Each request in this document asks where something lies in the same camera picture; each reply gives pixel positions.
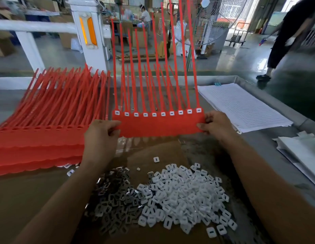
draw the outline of stack of paper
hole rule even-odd
[[[278,137],[276,141],[277,150],[315,184],[315,135],[303,131],[297,137]]]
[[[198,86],[198,92],[216,110],[224,112],[242,133],[293,124],[292,121],[235,83],[221,86]]]

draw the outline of orange reflector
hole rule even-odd
[[[88,31],[90,32],[90,38],[91,38],[92,44],[98,45],[97,42],[96,42],[96,37],[95,37],[95,32],[94,32],[94,26],[93,26],[92,18],[89,18],[87,20],[87,25],[88,25]]]
[[[83,20],[82,20],[82,18],[81,18],[81,17],[79,17],[79,20],[81,21],[81,26],[82,26],[83,36],[84,36],[85,44],[87,45],[87,37],[86,37],[86,32],[85,32],[85,29],[84,29]]]

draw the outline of black shoe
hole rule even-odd
[[[268,81],[268,80],[271,79],[271,77],[270,77],[269,75],[267,75],[267,74],[263,74],[263,75],[258,75],[258,76],[256,77],[256,79],[257,79],[258,81]]]

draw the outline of black pants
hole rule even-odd
[[[276,68],[280,60],[290,50],[291,46],[285,46],[286,41],[292,37],[298,30],[296,26],[284,22],[283,26],[278,34],[278,37],[273,45],[272,51],[270,52],[267,67]]]

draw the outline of pile of white plastic pieces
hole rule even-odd
[[[236,230],[237,224],[223,204],[224,201],[229,202],[229,197],[220,186],[221,178],[213,178],[199,168],[198,163],[190,169],[182,165],[179,168],[176,164],[166,165],[161,173],[154,173],[148,186],[139,184],[137,190],[144,196],[141,204],[147,205],[138,224],[152,227],[163,221],[166,229],[171,229],[172,224],[180,224],[186,234],[200,222],[206,226],[216,223],[220,235],[227,233],[225,227]],[[217,236],[213,227],[208,227],[206,231],[210,238]]]

